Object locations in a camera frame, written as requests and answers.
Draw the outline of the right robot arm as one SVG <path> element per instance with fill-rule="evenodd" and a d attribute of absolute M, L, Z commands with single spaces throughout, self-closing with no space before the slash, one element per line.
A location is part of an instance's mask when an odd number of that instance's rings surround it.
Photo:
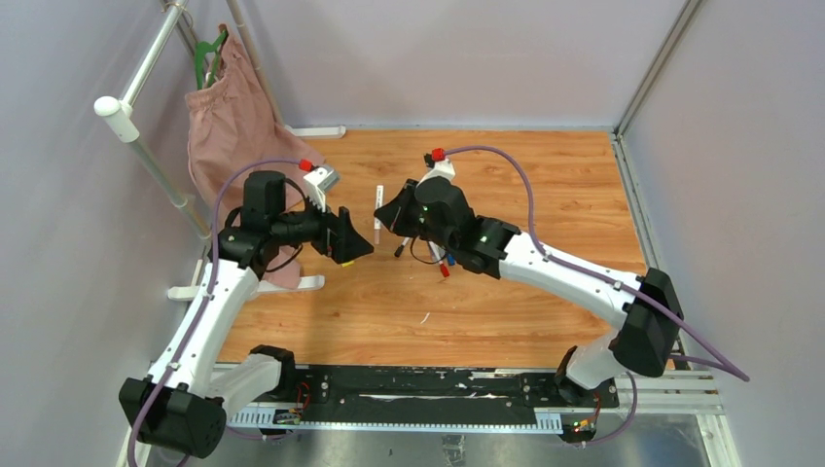
<path fill-rule="evenodd" d="M 626 372 L 664 374 L 683 317 L 665 272 L 610 271 L 535 243 L 519 227 L 475 213 L 444 177 L 408 180 L 375 215 L 390 232 L 428 240 L 472 273 L 537 287 L 607 322 L 610 332 L 572 346 L 558 364 L 554 385 L 564 404 L 582 405 L 602 382 Z"/>

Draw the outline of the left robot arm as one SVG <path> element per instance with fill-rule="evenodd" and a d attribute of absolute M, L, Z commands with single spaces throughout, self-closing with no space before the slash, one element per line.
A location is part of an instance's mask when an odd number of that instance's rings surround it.
<path fill-rule="evenodd" d="M 241 364 L 214 376 L 218 354 L 242 306 L 256 296 L 281 248 L 311 245 L 338 265 L 373 253 L 354 229 L 347 208 L 333 210 L 327 192 L 339 181 L 328 165 L 310 165 L 301 183 L 274 170 L 241 170 L 241 205 L 214 226 L 211 259 L 185 317 L 146 376 L 128 378 L 119 401 L 131 431 L 126 462 L 137 465 L 139 443 L 205 458 L 230 418 L 267 394 L 275 402 L 309 388 L 298 381 L 293 352 L 260 344 Z"/>

